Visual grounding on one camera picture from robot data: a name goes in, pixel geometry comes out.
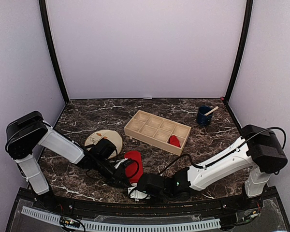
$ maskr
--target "red sponge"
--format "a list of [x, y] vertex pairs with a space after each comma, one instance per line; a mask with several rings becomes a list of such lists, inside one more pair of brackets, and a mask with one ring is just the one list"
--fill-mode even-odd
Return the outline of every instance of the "red sponge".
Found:
[[[143, 163], [142, 163], [141, 153], [138, 151], [128, 151], [124, 155], [124, 158], [132, 159], [132, 160], [135, 160], [136, 162], [138, 162], [138, 164], [140, 166], [139, 171], [137, 172], [137, 174], [134, 177], [129, 179], [130, 183], [137, 183], [139, 181], [140, 177], [143, 175]], [[128, 177], [132, 176], [133, 174], [135, 174], [136, 170], [137, 170], [136, 163], [129, 165], [125, 170], [126, 176], [128, 176]]]

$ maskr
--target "red cloth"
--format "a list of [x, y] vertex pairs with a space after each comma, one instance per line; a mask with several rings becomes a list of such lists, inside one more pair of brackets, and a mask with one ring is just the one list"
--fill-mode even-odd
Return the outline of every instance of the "red cloth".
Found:
[[[138, 151], [128, 151], [124, 155], [124, 158], [132, 159], [132, 160], [135, 160], [136, 162], [138, 162], [138, 164], [140, 166], [139, 171], [137, 172], [137, 174], [134, 177], [129, 179], [130, 183], [137, 183], [139, 181], [140, 177], [143, 175], [143, 163], [142, 163], [141, 153]], [[133, 174], [135, 174], [136, 170], [137, 170], [136, 163], [129, 165], [125, 170], [126, 176], [127, 177], [132, 176]]]
[[170, 137], [170, 144], [177, 146], [177, 147], [180, 147], [179, 140], [175, 135]]

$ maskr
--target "blue mug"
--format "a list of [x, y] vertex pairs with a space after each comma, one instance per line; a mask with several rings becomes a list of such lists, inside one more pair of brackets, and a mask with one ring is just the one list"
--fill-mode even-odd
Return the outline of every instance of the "blue mug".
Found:
[[212, 110], [212, 108], [205, 106], [205, 105], [199, 107], [198, 114], [197, 114], [197, 123], [201, 127], [206, 127], [211, 123], [213, 113], [205, 116], [205, 114], [211, 110]]

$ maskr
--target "white wall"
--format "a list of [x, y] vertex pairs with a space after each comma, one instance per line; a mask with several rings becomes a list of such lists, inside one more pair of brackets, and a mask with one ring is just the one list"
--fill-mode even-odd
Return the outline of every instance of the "white wall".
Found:
[[[231, 108], [242, 126], [279, 126], [287, 133], [287, 166], [271, 178], [290, 220], [290, 0], [254, 1]], [[282, 141], [283, 136], [275, 131]]]
[[0, 232], [26, 183], [4, 151], [6, 126], [33, 111], [54, 123], [64, 106], [47, 50], [39, 2], [0, 0]]
[[72, 99], [224, 96], [245, 0], [49, 0]]

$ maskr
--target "marble tabletop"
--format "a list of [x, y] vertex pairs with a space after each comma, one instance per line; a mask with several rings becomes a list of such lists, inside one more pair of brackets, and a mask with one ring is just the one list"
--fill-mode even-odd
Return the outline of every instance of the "marble tabletop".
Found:
[[[196, 123], [198, 107], [219, 106], [211, 124], [201, 128]], [[118, 159], [131, 150], [142, 154], [144, 172], [158, 173], [177, 157], [124, 134], [124, 127], [138, 111], [143, 110], [191, 127], [184, 153], [190, 153], [195, 163], [202, 162], [231, 145], [240, 135], [228, 111], [219, 99], [100, 99], [72, 100], [64, 109], [56, 129], [67, 137], [84, 144], [93, 132], [109, 129], [123, 138], [123, 150]], [[58, 196], [109, 203], [137, 203], [129, 199], [127, 190], [105, 184], [101, 175], [92, 170], [85, 175], [81, 169], [65, 158], [45, 149], [39, 164], [53, 191]], [[180, 159], [165, 175], [190, 166], [188, 158]], [[240, 170], [195, 192], [189, 201], [216, 199], [241, 194], [241, 186], [249, 176], [249, 169]]]

